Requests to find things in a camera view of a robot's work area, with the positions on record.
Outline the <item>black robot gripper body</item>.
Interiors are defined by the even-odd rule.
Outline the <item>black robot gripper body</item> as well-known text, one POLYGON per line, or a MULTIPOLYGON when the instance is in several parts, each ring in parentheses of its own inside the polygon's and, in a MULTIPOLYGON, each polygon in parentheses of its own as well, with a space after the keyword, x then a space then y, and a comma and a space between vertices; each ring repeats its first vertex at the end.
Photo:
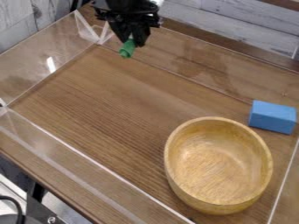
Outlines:
POLYGON ((92 0, 97 19, 109 23, 137 23, 160 26, 160 3, 157 0, 92 0))

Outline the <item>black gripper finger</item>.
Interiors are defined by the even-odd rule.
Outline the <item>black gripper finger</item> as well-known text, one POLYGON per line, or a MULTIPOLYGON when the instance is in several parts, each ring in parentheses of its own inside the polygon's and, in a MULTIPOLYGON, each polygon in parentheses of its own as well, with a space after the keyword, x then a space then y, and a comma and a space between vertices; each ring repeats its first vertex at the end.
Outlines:
POLYGON ((142 47, 145 45, 145 41, 150 35, 150 28, 148 24, 133 23, 132 24, 132 35, 134 40, 134 45, 137 47, 142 47))
POLYGON ((108 24, 118 40, 122 43, 125 43, 132 33, 130 21, 129 20, 116 21, 114 19, 109 19, 108 24))

